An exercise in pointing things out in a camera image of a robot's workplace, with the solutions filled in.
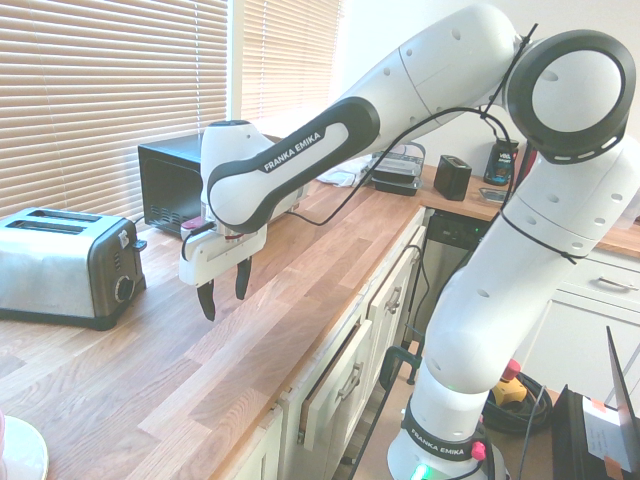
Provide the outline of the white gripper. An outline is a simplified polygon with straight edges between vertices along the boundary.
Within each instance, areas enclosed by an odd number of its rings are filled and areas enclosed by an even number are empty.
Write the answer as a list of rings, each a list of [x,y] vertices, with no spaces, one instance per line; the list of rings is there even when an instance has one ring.
[[[186,241],[179,278],[187,285],[198,287],[197,296],[206,319],[214,321],[216,317],[213,279],[237,265],[235,294],[238,300],[243,300],[251,275],[251,256],[265,243],[265,227],[237,240],[227,240],[224,235],[207,231]]]

